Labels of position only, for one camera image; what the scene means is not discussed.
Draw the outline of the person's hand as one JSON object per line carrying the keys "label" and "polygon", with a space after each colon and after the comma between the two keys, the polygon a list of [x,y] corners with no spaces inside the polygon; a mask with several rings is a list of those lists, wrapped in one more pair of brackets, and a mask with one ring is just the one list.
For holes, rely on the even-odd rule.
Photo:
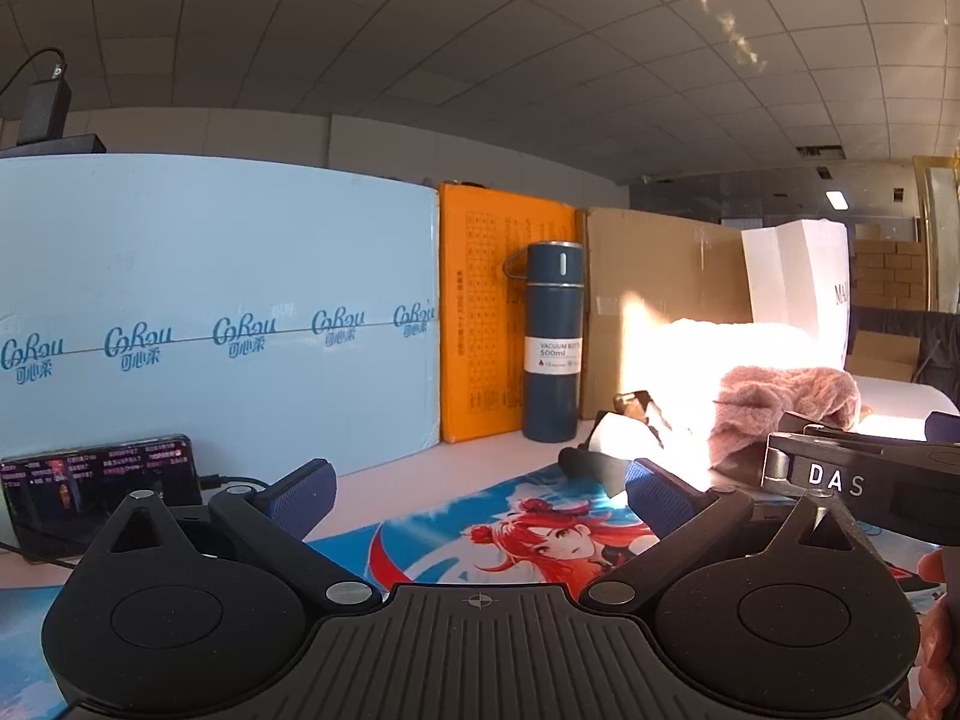
{"label": "person's hand", "polygon": [[919,699],[911,709],[916,720],[949,718],[958,707],[958,548],[944,546],[926,554],[918,574],[928,582],[944,583],[947,593],[921,622]]}

